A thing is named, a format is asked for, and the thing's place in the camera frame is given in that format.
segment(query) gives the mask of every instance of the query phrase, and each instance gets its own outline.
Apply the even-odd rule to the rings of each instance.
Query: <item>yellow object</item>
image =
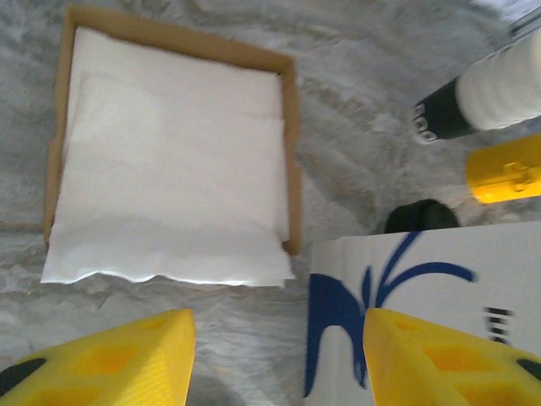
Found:
[[[517,363],[541,359],[524,351],[384,309],[367,312],[363,341],[377,406],[541,405]]]
[[[466,176],[482,203],[541,195],[541,134],[472,152]]]
[[[191,310],[172,310],[22,359],[46,363],[0,406],[169,406],[186,403],[194,363]]]

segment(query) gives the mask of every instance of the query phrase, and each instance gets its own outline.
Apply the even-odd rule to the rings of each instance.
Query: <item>paper towel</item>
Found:
[[[99,31],[77,28],[70,75],[68,121],[64,140],[67,153],[73,133],[79,88],[85,74],[105,74],[148,91],[186,98],[207,109],[281,118],[281,81],[269,72],[242,69],[175,52],[113,39]],[[283,139],[282,128],[272,137]],[[276,157],[276,229],[289,239],[285,156]]]
[[[282,284],[282,121],[81,80],[43,282]]]

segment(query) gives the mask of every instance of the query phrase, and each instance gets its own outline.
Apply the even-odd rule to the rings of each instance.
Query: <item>yellow cylinder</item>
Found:
[[[482,203],[541,195],[541,134],[472,152],[467,185]]]

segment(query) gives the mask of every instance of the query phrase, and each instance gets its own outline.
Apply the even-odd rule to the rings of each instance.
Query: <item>blue logo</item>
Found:
[[[380,283],[372,296],[372,267],[367,266],[360,286],[362,301],[347,290],[341,281],[318,273],[310,276],[308,343],[306,353],[306,380],[304,396],[312,391],[320,356],[323,331],[329,326],[340,326],[350,337],[353,346],[353,374],[361,387],[366,387],[366,359],[363,351],[364,315],[369,307],[383,307],[389,295],[404,282],[421,275],[445,274],[475,282],[475,273],[463,266],[448,262],[425,262],[406,269],[392,280],[390,274],[407,249],[421,235],[409,233],[393,252],[381,275]]]

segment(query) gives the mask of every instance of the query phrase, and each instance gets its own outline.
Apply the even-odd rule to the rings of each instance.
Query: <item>cardboard tray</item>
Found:
[[[156,47],[190,57],[229,63],[247,69],[275,72],[281,77],[284,145],[286,147],[289,240],[284,249],[296,255],[301,248],[301,170],[295,161],[299,136],[298,94],[295,63],[291,57],[242,42],[209,35],[176,25],[140,19],[105,8],[69,5],[64,17],[54,102],[57,133],[50,142],[47,158],[44,235],[51,236],[63,170],[63,142],[68,113],[69,76],[75,30],[85,26],[119,40]]]

